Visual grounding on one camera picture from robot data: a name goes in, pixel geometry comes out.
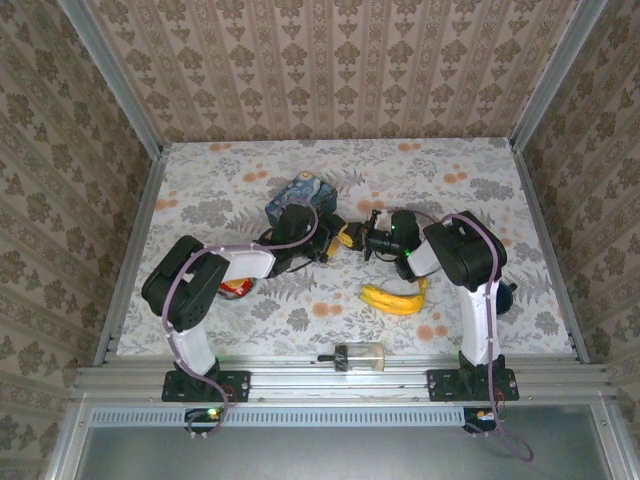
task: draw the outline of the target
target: floral tablecloth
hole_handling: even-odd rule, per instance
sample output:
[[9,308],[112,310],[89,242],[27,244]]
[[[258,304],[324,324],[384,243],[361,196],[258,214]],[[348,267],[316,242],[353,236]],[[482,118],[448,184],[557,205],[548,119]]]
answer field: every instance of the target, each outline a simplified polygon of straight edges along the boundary
[[[175,144],[118,344],[119,355],[169,354],[159,318],[140,296],[147,276],[182,235],[209,245],[244,243],[269,227],[265,205],[301,171],[338,190],[336,213],[364,220],[371,208],[410,207],[440,217],[472,211],[504,243],[503,277],[518,284],[498,319],[505,352],[567,353],[567,332],[514,159],[503,138]],[[261,280],[241,300],[216,298],[205,326],[217,353],[310,355],[343,341],[379,341],[388,354],[456,353],[457,293],[430,277],[419,314],[397,317],[358,298],[363,284],[397,293],[393,264],[340,249],[327,264]]]

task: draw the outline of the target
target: plastic container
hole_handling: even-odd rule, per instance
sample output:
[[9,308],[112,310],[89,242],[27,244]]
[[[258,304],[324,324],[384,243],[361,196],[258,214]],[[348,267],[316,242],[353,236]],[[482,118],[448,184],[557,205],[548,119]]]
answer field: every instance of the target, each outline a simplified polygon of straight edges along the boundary
[[319,362],[333,362],[336,372],[384,371],[384,347],[381,343],[339,343],[333,355],[319,355]]

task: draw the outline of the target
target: pink cable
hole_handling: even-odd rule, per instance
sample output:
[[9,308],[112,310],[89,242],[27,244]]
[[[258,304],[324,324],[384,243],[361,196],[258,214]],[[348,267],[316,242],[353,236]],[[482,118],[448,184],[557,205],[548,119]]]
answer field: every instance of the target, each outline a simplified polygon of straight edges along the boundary
[[213,380],[205,377],[204,375],[200,375],[199,373],[196,373],[187,364],[187,362],[184,361],[184,359],[182,358],[182,355],[180,355],[180,351],[178,350],[178,347],[176,346],[173,338],[171,337],[171,333],[175,331],[175,328],[173,328],[173,325],[169,322],[169,307],[171,306],[171,301],[173,300],[173,296],[175,295],[176,290],[178,289],[178,285],[180,284],[180,281],[182,280],[184,275],[187,273],[187,270],[191,268],[191,266],[195,263],[195,261],[207,253],[218,254],[224,251],[233,252],[234,250],[246,251],[247,247],[252,248],[254,250],[263,250],[263,251],[282,250],[285,248],[294,248],[299,245],[302,245],[303,243],[307,242],[313,237],[313,235],[316,233],[316,230],[318,229],[318,224],[320,223],[320,219],[318,218],[318,213],[316,212],[315,208],[311,208],[311,211],[313,212],[313,217],[315,222],[313,224],[313,227],[309,231],[309,233],[302,240],[298,240],[296,242],[288,243],[285,245],[264,246],[264,245],[257,245],[257,244],[245,244],[245,245],[228,245],[223,247],[220,247],[220,246],[204,247],[201,250],[198,250],[197,252],[195,252],[193,255],[191,255],[191,257],[187,259],[184,265],[182,265],[182,268],[178,271],[178,274],[176,275],[176,278],[171,283],[171,286],[169,287],[169,291],[167,292],[167,297],[165,298],[164,305],[162,306],[162,327],[164,328],[165,332],[167,332],[167,340],[169,342],[169,348],[173,352],[173,355],[175,356],[178,365],[187,375],[195,378],[196,380],[200,380],[201,382],[211,385],[213,388],[216,389],[216,391],[222,397],[223,407],[224,407],[222,411],[222,415],[220,416],[220,420],[218,421],[216,426],[213,427],[213,429],[211,430],[211,432],[209,432],[209,434],[217,433],[220,427],[222,426],[222,423],[224,422],[224,419],[227,416],[227,411],[229,410],[229,399],[227,398],[227,393],[222,389],[222,387],[217,382],[214,382]]
[[518,457],[518,459],[522,460],[523,462],[529,463],[533,461],[535,456],[535,454],[533,453],[533,449],[531,448],[531,445],[529,445],[529,443],[517,433],[509,432],[504,428],[504,426],[502,425],[502,420],[500,420],[500,418],[498,417],[498,409],[496,408],[495,395],[493,392],[493,339],[494,339],[494,336],[493,336],[493,322],[491,320],[492,318],[491,309],[493,308],[493,305],[492,305],[493,302],[491,302],[491,285],[493,285],[493,283],[496,281],[496,277],[498,276],[498,265],[500,264],[498,251],[496,250],[495,245],[491,241],[491,238],[489,238],[489,235],[487,235],[484,232],[484,230],[482,230],[482,228],[480,228],[480,226],[477,223],[475,223],[473,220],[470,220],[467,217],[462,215],[451,214],[451,215],[446,215],[441,220],[441,222],[444,223],[447,220],[454,219],[454,218],[456,220],[460,220],[466,223],[471,228],[473,228],[478,233],[478,235],[482,237],[482,239],[485,241],[485,243],[489,247],[489,250],[491,251],[493,266],[491,268],[491,275],[489,276],[489,281],[487,282],[487,288],[485,293],[485,299],[486,299],[485,301],[487,306],[487,318],[489,320],[487,322],[488,323],[487,330],[488,330],[488,338],[489,338],[489,352],[488,352],[489,353],[489,372],[488,372],[489,401],[491,402],[491,411],[493,412],[493,418],[496,422],[496,427],[498,428],[498,432],[500,433],[500,435],[502,435],[504,439],[511,438],[513,440],[516,440],[517,442],[520,442],[527,449],[528,455],[527,456],[522,455],[516,447],[513,447],[510,443],[505,442],[507,448],[511,451],[511,453],[513,453],[514,456]]

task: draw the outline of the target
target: metal rail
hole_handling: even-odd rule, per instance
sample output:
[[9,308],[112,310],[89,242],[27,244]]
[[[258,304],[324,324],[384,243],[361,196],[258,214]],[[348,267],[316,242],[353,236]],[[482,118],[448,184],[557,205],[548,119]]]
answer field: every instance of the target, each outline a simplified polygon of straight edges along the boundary
[[[298,359],[225,359],[225,370],[252,372],[250,405],[332,406],[394,405],[441,406],[429,401],[425,372],[457,368],[451,357],[398,357],[387,361],[385,372],[336,373],[330,365],[312,357]],[[577,361],[511,356],[508,367],[515,371],[521,401],[516,405],[595,405],[613,402],[611,387],[602,365]],[[72,401],[93,406],[145,405],[160,401],[165,373],[173,369],[169,359],[121,361],[102,368],[80,369]],[[454,402],[476,406],[486,402]]]

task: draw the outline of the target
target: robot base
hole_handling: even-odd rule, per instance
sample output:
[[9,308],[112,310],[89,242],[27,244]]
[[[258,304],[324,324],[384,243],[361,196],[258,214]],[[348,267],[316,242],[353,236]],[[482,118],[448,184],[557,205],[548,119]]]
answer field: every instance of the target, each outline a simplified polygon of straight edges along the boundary
[[[251,372],[221,372],[220,365],[216,362],[205,376],[220,385],[223,390],[232,394],[229,398],[230,402],[246,403],[249,401]],[[222,402],[222,397],[211,385],[190,377],[176,365],[176,369],[167,372],[164,377],[162,401],[169,403],[218,403]]]
[[[488,401],[488,366],[473,366],[462,352],[458,356],[460,368],[457,370],[427,370],[429,400],[432,402]],[[493,388],[497,400],[520,398],[515,373],[505,368],[504,355],[499,355],[493,361]]]

